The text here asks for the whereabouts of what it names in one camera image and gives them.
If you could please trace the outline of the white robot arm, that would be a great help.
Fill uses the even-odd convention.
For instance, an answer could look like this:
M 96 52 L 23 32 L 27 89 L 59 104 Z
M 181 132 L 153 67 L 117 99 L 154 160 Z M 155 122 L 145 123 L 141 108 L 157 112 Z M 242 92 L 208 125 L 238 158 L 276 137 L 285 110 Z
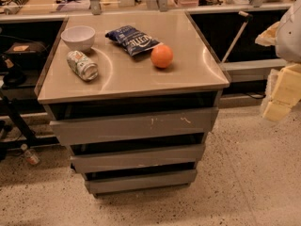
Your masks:
M 280 21 L 262 32 L 255 42 L 273 45 L 276 55 L 287 61 L 280 71 L 270 72 L 261 104 L 265 119 L 280 121 L 301 100 L 301 0 L 296 0 Z

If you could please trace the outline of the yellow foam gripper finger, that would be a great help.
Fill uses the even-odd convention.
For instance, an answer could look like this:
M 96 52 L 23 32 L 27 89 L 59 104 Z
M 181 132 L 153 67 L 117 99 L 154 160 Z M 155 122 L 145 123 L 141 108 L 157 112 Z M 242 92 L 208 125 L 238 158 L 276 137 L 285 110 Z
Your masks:
M 279 22 L 275 22 L 270 25 L 266 30 L 264 30 L 260 35 L 255 39 L 255 42 L 261 46 L 274 46 L 276 44 L 276 33 Z
M 268 75 L 261 116 L 269 121 L 284 119 L 301 100 L 301 64 L 289 63 Z

